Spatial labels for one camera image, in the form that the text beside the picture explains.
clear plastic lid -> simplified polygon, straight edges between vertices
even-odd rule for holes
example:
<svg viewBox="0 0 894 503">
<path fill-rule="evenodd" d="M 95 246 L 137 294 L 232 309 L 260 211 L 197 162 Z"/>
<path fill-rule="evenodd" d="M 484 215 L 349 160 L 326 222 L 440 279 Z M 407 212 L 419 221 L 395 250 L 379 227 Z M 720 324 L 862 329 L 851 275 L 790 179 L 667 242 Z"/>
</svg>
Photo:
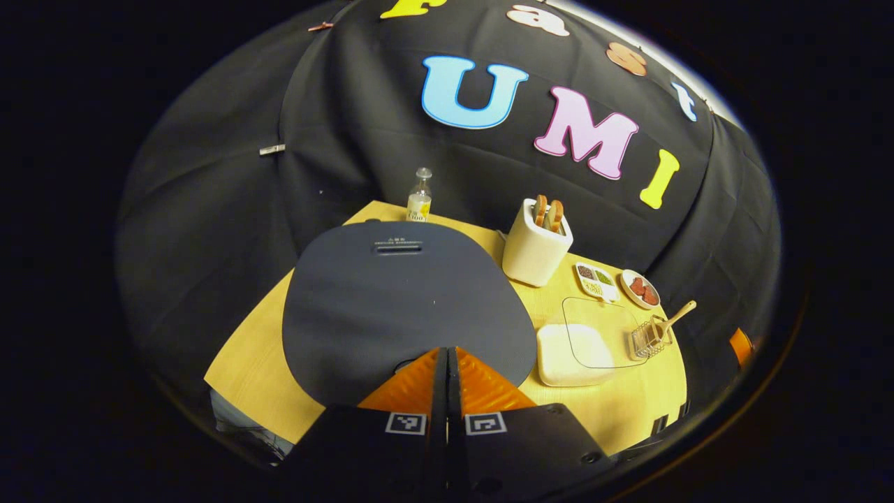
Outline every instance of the clear plastic lid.
<svg viewBox="0 0 894 503">
<path fill-rule="evenodd" d="M 547 321 L 553 330 L 564 329 L 574 359 L 589 369 L 637 367 L 667 344 L 669 337 L 653 341 L 622 305 L 596 299 L 567 297 L 561 312 Z"/>
</svg>

wooden handle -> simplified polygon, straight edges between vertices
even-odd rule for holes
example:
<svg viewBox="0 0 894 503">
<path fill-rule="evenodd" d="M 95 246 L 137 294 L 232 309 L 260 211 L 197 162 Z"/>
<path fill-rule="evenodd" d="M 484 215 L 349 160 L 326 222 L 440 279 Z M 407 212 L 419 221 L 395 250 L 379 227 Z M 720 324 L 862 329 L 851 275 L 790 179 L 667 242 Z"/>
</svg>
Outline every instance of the wooden handle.
<svg viewBox="0 0 894 503">
<path fill-rule="evenodd" d="M 696 301 L 687 302 L 685 306 L 680 308 L 680 310 L 677 312 L 677 314 L 673 315 L 673 318 L 671 318 L 670 320 L 667 320 L 661 324 L 662 332 L 666 332 L 667 329 L 671 327 L 671 325 L 673 325 L 674 323 L 677 322 L 677 320 L 679 320 L 680 318 L 683 318 L 684 314 L 694 310 L 695 308 L 696 308 Z"/>
</svg>

pink letter m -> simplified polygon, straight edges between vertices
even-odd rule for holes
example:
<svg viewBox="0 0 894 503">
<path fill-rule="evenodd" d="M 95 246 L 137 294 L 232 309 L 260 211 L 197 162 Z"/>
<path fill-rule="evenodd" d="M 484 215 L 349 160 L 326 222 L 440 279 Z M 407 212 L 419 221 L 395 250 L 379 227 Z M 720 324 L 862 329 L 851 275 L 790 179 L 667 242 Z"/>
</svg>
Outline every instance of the pink letter m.
<svg viewBox="0 0 894 503">
<path fill-rule="evenodd" d="M 553 87 L 550 92 L 556 98 L 556 108 L 546 134 L 534 140 L 534 146 L 552 156 L 564 156 L 565 134 L 571 137 L 571 157 L 579 162 L 602 144 L 599 153 L 587 161 L 590 169 L 610 180 L 620 178 L 620 161 L 633 133 L 639 131 L 637 123 L 626 115 L 614 113 L 593 126 L 593 116 L 584 95 L 563 88 Z"/>
</svg>

blue letter u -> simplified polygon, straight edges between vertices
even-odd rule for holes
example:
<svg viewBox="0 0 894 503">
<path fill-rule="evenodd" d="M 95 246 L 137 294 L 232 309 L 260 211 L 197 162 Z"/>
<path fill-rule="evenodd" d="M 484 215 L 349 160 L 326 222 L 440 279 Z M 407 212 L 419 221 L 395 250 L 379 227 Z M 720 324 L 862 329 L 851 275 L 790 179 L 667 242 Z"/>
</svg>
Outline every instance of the blue letter u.
<svg viewBox="0 0 894 503">
<path fill-rule="evenodd" d="M 487 72 L 493 75 L 491 100 L 478 110 L 460 105 L 457 96 L 463 73 L 475 68 L 472 61 L 452 55 L 433 55 L 422 61 L 428 68 L 422 88 L 422 108 L 435 121 L 465 129 L 487 129 L 506 120 L 515 99 L 519 82 L 527 80 L 527 73 L 505 64 L 491 64 Z"/>
</svg>

felt letter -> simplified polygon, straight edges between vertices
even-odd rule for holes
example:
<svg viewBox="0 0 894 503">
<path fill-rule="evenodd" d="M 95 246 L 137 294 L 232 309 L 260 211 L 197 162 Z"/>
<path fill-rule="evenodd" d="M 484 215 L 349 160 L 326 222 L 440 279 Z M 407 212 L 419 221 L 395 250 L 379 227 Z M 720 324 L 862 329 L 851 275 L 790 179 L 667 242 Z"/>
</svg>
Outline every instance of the felt letter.
<svg viewBox="0 0 894 503">
<path fill-rule="evenodd" d="M 594 172 L 610 180 L 620 178 L 620 161 L 639 126 L 622 114 L 611 114 L 593 126 L 593 116 L 584 95 L 563 88 L 553 87 L 550 92 L 556 98 L 556 108 L 546 134 L 534 140 L 534 146 L 552 156 L 564 156 L 565 136 L 571 140 L 571 157 L 575 162 L 585 158 L 596 146 L 599 152 L 587 161 Z"/>
<path fill-rule="evenodd" d="M 428 12 L 428 9 L 422 4 L 428 4 L 429 7 L 440 7 L 447 0 L 397 0 L 397 4 L 386 13 L 379 16 L 381 19 L 396 18 L 401 16 L 421 16 Z"/>
<path fill-rule="evenodd" d="M 686 117 L 689 117 L 690 121 L 695 122 L 697 120 L 696 113 L 692 111 L 692 106 L 695 104 L 695 102 L 689 96 L 689 92 L 686 91 L 686 88 L 674 82 L 671 82 L 670 85 L 673 86 L 675 90 L 677 90 L 679 107 L 683 109 L 683 113 L 686 114 Z"/>
<path fill-rule="evenodd" d="M 658 150 L 658 169 L 648 187 L 639 193 L 639 199 L 654 209 L 662 206 L 662 196 L 671 182 L 671 177 L 679 171 L 679 161 L 665 149 Z"/>
<path fill-rule="evenodd" d="M 609 49 L 605 51 L 605 55 L 624 70 L 640 77 L 645 76 L 645 59 L 633 52 L 630 47 L 612 42 L 609 44 Z"/>
<path fill-rule="evenodd" d="M 567 37 L 570 35 L 570 33 L 565 30 L 565 21 L 553 13 L 541 11 L 534 7 L 528 7 L 527 5 L 513 5 L 512 8 L 515 10 L 507 12 L 506 17 L 515 22 L 533 26 L 534 28 L 542 28 L 559 37 Z"/>
<path fill-rule="evenodd" d="M 471 60 L 452 55 L 433 55 L 422 61 L 428 68 L 422 89 L 422 108 L 435 121 L 465 129 L 487 129 L 506 120 L 512 109 L 515 91 L 527 73 L 504 64 L 491 64 L 493 75 L 491 100 L 487 107 L 473 110 L 460 105 L 457 96 L 463 73 L 475 68 Z"/>
</svg>

